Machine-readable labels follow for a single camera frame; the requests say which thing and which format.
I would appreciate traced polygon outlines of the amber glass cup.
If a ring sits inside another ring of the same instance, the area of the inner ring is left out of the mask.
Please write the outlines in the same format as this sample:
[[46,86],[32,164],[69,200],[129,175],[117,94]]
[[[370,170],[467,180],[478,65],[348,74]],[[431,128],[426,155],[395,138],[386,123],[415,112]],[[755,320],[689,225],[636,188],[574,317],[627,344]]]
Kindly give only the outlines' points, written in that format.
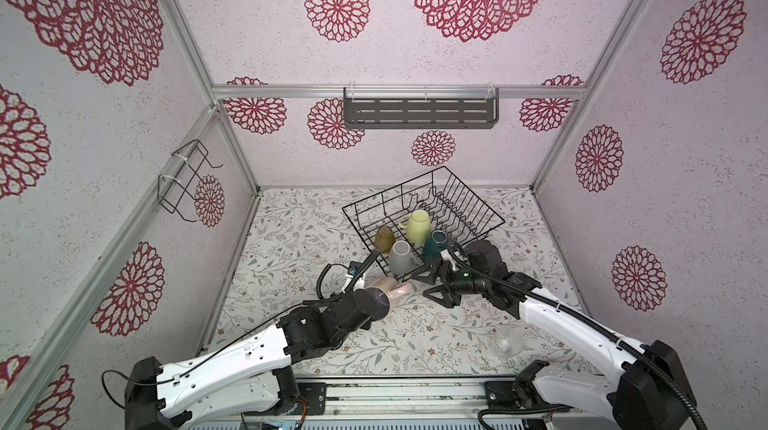
[[386,255],[391,251],[395,241],[396,241],[396,236],[392,228],[389,226],[383,225],[377,229],[376,236],[374,239],[374,247],[381,254]]

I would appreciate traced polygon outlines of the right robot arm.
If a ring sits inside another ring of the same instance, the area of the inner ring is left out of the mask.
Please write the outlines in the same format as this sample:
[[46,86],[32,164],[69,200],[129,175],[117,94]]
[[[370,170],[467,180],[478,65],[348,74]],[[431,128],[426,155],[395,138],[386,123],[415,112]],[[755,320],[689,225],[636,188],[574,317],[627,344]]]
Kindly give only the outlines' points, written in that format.
[[669,345],[645,344],[609,329],[562,303],[535,278],[510,271],[487,240],[455,241],[413,270],[428,284],[424,297],[447,308],[479,295],[494,308],[544,330],[588,360],[595,375],[581,375],[536,360],[490,398],[478,414],[535,415],[580,410],[622,429],[704,429],[682,362]]

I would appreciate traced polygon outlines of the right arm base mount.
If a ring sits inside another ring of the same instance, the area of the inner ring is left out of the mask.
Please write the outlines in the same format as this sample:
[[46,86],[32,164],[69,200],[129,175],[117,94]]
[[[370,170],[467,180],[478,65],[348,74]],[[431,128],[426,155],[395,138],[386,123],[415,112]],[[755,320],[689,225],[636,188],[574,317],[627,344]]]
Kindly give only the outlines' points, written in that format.
[[486,414],[534,415],[564,412],[570,407],[548,403],[533,385],[537,374],[548,367],[543,360],[535,360],[514,377],[486,381],[484,383],[487,401]]

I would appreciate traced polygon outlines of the cream grey mug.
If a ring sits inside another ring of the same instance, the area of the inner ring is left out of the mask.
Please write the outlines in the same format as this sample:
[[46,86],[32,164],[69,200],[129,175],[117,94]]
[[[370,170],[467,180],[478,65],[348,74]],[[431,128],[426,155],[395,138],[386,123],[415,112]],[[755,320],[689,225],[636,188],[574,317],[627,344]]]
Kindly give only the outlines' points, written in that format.
[[412,248],[408,241],[398,240],[390,249],[388,257],[389,271],[395,277],[404,277],[414,269]]

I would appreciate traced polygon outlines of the black wire dish rack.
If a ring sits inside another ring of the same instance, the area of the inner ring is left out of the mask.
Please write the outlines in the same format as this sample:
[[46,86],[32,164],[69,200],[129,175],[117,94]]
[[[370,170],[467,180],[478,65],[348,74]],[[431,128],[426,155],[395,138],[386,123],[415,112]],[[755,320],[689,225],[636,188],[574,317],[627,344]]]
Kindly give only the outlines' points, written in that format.
[[505,222],[445,166],[348,203],[342,212],[369,251],[384,241],[383,228],[394,242],[407,243],[415,269],[424,265],[424,249],[434,232],[466,245],[486,238]]

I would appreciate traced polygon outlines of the dark green mug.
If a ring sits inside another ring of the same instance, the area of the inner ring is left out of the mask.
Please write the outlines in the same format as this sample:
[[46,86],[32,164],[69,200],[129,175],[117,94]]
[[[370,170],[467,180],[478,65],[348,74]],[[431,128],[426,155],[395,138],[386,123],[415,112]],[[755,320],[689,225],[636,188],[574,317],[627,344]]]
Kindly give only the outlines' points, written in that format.
[[449,236],[442,230],[431,231],[422,250],[422,259],[425,264],[431,264],[438,259],[441,252],[447,248]]

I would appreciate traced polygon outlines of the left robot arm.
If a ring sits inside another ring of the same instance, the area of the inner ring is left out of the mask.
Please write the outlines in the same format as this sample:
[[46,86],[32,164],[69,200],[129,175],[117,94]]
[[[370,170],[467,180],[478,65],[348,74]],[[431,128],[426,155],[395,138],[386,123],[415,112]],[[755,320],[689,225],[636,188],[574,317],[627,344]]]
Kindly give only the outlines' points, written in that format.
[[394,308],[379,288],[293,308],[263,331],[194,359],[134,365],[124,391],[127,429],[190,429],[241,412],[281,415],[299,402],[295,364],[343,346]]

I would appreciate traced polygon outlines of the pink purple mug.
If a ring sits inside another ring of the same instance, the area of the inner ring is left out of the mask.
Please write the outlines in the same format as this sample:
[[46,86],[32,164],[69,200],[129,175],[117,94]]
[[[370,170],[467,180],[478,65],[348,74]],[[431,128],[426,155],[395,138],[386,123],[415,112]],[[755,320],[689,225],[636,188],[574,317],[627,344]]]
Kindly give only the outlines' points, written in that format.
[[401,300],[416,292],[416,287],[412,282],[399,282],[391,277],[382,277],[369,287],[378,287],[388,294],[391,302],[390,313]]

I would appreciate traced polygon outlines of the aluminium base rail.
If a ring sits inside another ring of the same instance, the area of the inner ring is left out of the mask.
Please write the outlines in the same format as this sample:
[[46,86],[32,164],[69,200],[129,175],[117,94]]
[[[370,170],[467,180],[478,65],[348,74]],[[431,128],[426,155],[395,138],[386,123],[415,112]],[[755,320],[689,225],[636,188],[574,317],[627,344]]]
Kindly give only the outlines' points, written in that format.
[[[328,384],[325,413],[318,419],[474,419],[487,409],[484,383],[514,377],[417,377],[417,378],[303,378],[299,382]],[[604,376],[568,372],[548,366],[533,385],[548,403],[570,407],[564,412],[525,415],[553,418],[576,428],[617,429],[608,395],[618,385]],[[490,414],[499,420],[501,414]]]

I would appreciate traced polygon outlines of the light green mug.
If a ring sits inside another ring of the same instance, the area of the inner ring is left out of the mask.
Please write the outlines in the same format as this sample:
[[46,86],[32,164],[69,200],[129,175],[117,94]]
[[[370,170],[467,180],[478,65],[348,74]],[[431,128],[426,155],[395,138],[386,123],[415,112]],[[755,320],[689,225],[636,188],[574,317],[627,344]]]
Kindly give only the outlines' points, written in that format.
[[423,246],[431,232],[432,219],[425,210],[414,210],[398,220],[398,226],[405,231],[405,238],[414,246]]

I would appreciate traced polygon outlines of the grey wall shelf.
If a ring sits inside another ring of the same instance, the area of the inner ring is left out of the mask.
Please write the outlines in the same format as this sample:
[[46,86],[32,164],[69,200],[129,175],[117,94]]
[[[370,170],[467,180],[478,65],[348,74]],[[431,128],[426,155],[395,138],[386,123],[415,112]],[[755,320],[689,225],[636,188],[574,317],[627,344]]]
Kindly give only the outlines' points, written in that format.
[[343,89],[342,116],[354,130],[487,130],[499,121],[495,90],[482,98],[369,97]]

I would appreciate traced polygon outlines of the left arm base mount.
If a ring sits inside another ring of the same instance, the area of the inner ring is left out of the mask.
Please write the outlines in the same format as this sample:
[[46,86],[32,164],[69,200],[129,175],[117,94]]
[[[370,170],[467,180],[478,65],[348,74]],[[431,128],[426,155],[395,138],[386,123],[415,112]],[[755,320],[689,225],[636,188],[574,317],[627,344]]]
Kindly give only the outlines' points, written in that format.
[[328,384],[325,382],[299,382],[291,367],[264,373],[269,384],[276,384],[275,397],[258,415],[319,416],[325,413]]

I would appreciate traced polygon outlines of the clear glass cup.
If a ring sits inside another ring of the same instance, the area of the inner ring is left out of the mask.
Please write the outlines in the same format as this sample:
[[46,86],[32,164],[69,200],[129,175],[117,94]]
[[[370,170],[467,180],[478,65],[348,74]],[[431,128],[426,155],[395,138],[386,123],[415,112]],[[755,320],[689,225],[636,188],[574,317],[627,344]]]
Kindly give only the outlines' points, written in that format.
[[523,333],[513,326],[496,327],[492,331],[490,346],[500,359],[515,357],[524,349]]

